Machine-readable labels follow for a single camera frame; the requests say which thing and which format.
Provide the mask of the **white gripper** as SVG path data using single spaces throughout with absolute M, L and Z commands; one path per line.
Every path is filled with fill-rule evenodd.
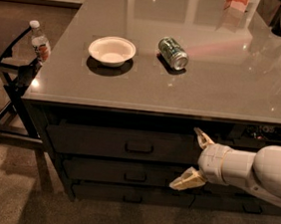
M 213 184 L 226 185 L 223 179 L 222 169 L 226 154 L 232 149 L 223 144 L 215 144 L 214 141 L 199 127 L 195 127 L 197 142 L 203 151 L 198 158 L 199 170 L 194 167 L 187 168 L 177 179 L 174 179 L 169 187 L 180 191 L 196 188 L 206 184 L 206 180 Z

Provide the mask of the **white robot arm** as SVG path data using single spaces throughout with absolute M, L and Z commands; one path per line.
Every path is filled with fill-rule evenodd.
M 281 208 L 281 146 L 269 145 L 256 153 L 215 143 L 200 128 L 194 130 L 202 149 L 198 169 L 187 168 L 169 187 L 186 190 L 207 182 L 232 185 Z

